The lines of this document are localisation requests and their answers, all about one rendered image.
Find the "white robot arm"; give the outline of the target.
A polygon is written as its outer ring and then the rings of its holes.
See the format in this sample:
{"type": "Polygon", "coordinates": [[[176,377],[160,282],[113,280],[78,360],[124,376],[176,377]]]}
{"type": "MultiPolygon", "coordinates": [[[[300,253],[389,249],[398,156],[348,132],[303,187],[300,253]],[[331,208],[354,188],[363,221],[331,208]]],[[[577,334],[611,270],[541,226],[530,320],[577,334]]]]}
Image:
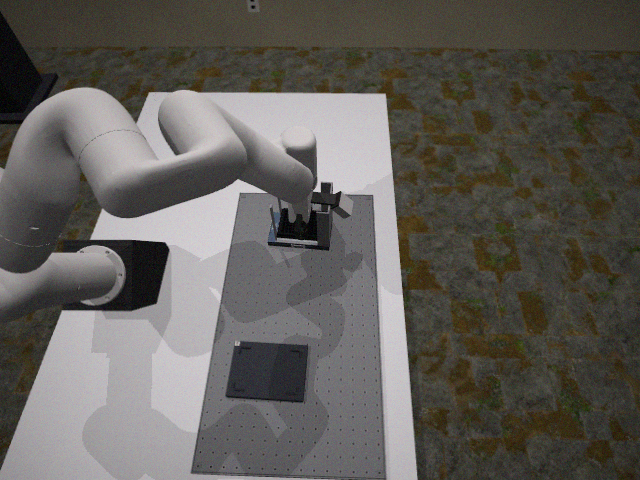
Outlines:
{"type": "Polygon", "coordinates": [[[79,301],[103,305],[122,291],[126,270],[112,249],[52,253],[78,201],[81,171],[100,206],[119,218],[190,201],[237,179],[290,204],[317,184],[316,137],[306,127],[268,141],[191,90],[165,97],[158,123],[175,154],[162,160],[128,111],[99,89],[60,92],[26,117],[0,167],[0,323],[79,301]]]}

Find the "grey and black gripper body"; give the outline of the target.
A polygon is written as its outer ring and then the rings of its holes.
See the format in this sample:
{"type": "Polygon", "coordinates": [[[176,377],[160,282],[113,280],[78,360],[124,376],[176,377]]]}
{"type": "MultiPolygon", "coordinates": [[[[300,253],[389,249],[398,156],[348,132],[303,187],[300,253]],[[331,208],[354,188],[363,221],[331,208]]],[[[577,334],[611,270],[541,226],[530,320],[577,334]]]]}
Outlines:
{"type": "Polygon", "coordinates": [[[297,214],[302,214],[303,221],[306,224],[309,222],[311,207],[312,207],[312,203],[311,203],[312,193],[313,193],[313,190],[316,188],[316,186],[311,190],[310,194],[303,201],[295,204],[288,203],[288,217],[289,217],[290,223],[295,222],[297,214]]]}

